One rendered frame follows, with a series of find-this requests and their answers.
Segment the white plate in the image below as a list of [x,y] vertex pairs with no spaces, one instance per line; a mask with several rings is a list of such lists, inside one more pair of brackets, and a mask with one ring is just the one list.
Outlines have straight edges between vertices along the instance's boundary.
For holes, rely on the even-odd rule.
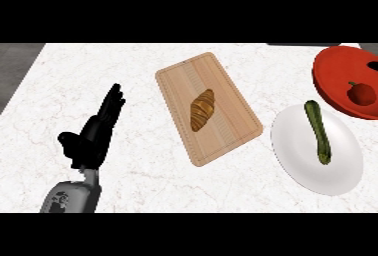
[[271,125],[271,146],[280,166],[295,182],[312,192],[336,196],[358,184],[363,156],[355,137],[342,121],[320,110],[330,145],[330,162],[317,157],[317,140],[302,105],[289,106]]

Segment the wooden cutting board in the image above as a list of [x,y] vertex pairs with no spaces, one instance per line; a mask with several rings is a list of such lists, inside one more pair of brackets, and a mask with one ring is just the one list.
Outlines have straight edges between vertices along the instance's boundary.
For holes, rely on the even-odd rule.
[[154,73],[190,162],[200,167],[262,133],[261,122],[211,52]]

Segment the green zucchini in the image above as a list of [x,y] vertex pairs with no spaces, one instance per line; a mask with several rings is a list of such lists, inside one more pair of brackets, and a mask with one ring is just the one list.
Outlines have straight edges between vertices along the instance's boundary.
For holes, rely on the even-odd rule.
[[326,136],[326,131],[321,122],[321,112],[318,104],[314,100],[304,103],[304,111],[307,120],[312,129],[315,143],[317,143],[317,159],[323,165],[330,163],[332,151],[330,144]]

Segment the brown croissant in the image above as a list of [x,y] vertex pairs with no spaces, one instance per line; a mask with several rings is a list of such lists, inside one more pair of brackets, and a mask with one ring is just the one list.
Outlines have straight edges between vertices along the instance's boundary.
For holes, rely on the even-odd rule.
[[197,132],[214,114],[214,91],[206,89],[190,103],[190,128]]

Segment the red bell pepper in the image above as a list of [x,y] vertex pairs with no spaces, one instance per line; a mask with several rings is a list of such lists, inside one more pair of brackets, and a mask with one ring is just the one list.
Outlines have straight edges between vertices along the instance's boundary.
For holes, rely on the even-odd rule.
[[351,85],[346,96],[351,102],[360,106],[369,106],[376,101],[376,93],[373,88],[363,83],[348,82]]

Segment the red bowl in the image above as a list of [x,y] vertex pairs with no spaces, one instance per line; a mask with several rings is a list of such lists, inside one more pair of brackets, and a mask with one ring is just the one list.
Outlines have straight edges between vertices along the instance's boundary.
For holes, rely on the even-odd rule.
[[[312,61],[312,84],[326,103],[343,114],[378,120],[378,55],[349,46],[323,49]],[[367,84],[376,93],[376,101],[369,106],[351,102],[348,82]]]

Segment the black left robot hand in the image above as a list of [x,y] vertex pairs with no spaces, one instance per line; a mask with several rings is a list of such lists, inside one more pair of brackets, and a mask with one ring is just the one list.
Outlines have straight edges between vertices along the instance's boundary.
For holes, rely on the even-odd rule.
[[78,134],[61,132],[57,141],[63,148],[63,155],[72,160],[72,169],[97,170],[107,154],[120,108],[122,98],[120,85],[113,84],[104,96],[97,114],[92,115]]

